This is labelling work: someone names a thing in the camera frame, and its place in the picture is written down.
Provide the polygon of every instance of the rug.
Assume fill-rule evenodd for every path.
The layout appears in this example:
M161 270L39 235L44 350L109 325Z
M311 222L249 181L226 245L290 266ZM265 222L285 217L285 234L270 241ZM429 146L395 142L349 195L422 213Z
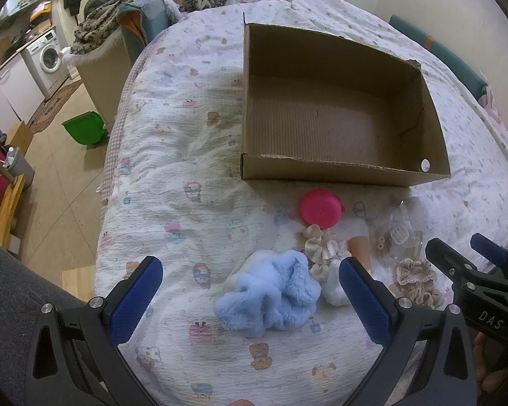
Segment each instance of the rug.
M82 80L78 80L62 87L60 90L56 91L48 101L43 102L38 107L34 113L32 123L28 126L32 134L41 132L50 125L66 101L75 93L75 90L77 90L82 83Z

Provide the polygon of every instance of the cabinet handle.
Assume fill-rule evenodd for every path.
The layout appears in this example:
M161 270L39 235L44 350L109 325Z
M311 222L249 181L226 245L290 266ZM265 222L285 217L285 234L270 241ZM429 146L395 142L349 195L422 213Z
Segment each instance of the cabinet handle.
M9 73L9 69L6 69L4 73L0 75L0 80L4 79L4 77Z

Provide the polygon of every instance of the washing machine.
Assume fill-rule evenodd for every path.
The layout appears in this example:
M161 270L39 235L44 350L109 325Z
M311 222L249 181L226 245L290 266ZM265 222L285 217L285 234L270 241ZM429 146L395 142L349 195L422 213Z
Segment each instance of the washing machine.
M26 66L46 99L68 78L68 69L58 55L60 50L56 33L50 30L21 52Z

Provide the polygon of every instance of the pink round object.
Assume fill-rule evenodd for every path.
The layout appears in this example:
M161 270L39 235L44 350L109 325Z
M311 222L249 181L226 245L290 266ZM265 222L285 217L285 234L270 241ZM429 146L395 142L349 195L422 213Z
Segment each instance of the pink round object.
M299 214L308 225L317 224L321 229L336 225L344 212L339 197L326 189L315 189L306 194L299 205Z

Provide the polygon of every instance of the white bedding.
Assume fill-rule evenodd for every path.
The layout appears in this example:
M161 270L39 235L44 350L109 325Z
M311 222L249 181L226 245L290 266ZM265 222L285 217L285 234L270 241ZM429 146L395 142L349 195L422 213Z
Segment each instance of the white bedding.
M226 332L212 305L223 281L259 248L300 249L298 199L317 184L239 176L243 13L247 22L317 29L421 62L440 115L452 177L414 188L325 184L347 210L339 238L367 235L365 219L404 200L424 240L438 237L480 267L479 231L508 247L508 147L435 56L342 0L278 0L189 14L152 48L131 92L114 189L98 250L95 289L107 294L146 255L164 281L121 351L162 404L338 405L374 362L350 307L318 302L299 330L250 340ZM391 284L382 267L375 278ZM448 282L437 282L451 300Z

